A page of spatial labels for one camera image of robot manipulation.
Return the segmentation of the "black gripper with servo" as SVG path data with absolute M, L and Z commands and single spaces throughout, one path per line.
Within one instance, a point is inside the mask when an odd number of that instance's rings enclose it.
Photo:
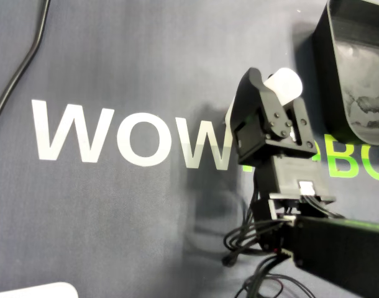
M 249 68 L 239 82 L 231 114 L 239 164 L 257 165 L 272 156 L 311 158 L 317 153 L 303 98 L 289 104 L 291 125 L 277 95 L 262 81 L 261 72 Z M 254 120 L 259 115 L 262 124 Z

